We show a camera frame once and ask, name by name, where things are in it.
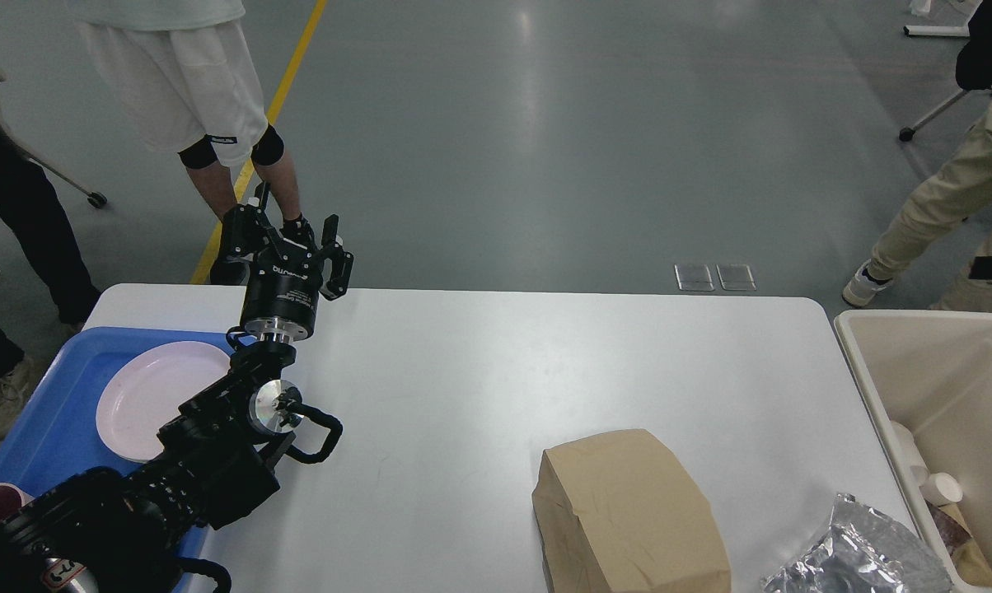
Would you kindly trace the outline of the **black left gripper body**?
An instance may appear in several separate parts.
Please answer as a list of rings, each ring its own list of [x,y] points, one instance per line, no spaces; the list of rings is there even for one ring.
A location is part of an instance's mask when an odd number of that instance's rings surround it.
[[[253,334],[284,334],[289,341],[314,334],[323,282],[318,256],[293,241],[265,246],[249,266],[240,326]]]

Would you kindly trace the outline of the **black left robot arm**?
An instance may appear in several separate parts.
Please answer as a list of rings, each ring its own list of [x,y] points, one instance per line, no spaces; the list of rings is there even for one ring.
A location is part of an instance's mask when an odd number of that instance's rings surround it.
[[[92,468],[0,521],[0,592],[171,592],[186,574],[228,592],[225,567],[177,552],[192,528],[221,529],[280,488],[282,458],[326,461],[341,421],[304,403],[282,378],[297,341],[314,334],[321,299],[349,288],[354,258],[339,217],[289,240],[270,224],[269,184],[256,205],[224,219],[222,252],[249,267],[239,323],[229,328],[230,369],[158,428],[161,453],[127,475]]]

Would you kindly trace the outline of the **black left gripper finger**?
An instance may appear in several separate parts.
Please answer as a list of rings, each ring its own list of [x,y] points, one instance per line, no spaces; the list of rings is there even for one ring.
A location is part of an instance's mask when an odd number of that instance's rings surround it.
[[[283,239],[265,212],[270,192],[270,183],[262,181],[255,188],[255,203],[240,203],[222,218],[218,244],[220,273],[244,273],[264,250],[275,248]]]
[[[320,294],[327,301],[334,301],[345,296],[349,289],[350,277],[354,263],[353,253],[345,250],[343,241],[338,234],[340,217],[331,214],[324,219],[318,239],[314,239],[311,252],[320,262],[330,264]]]

